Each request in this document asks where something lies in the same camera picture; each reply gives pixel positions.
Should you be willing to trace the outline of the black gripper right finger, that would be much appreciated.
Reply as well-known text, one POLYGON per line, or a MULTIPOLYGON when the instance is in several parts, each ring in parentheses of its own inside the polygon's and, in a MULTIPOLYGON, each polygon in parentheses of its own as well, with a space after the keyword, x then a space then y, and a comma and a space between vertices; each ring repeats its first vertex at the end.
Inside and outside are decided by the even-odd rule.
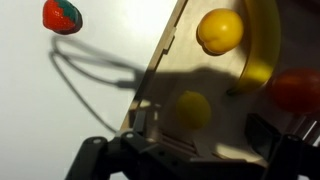
POLYGON ((299 136, 281 134, 258 114, 247 115, 245 137, 251 148, 268 162, 262 180, 320 180, 320 149, 299 136))

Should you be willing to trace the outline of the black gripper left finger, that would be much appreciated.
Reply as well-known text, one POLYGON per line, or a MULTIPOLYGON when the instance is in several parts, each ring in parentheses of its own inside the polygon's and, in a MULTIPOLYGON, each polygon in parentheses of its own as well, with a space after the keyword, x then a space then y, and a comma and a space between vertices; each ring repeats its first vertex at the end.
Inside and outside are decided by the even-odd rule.
POLYGON ((111 141, 104 137, 86 139, 65 180, 109 180, 122 172, 129 180, 191 180, 196 168, 158 143, 144 137, 146 112, 135 114, 133 129, 121 132, 111 141))

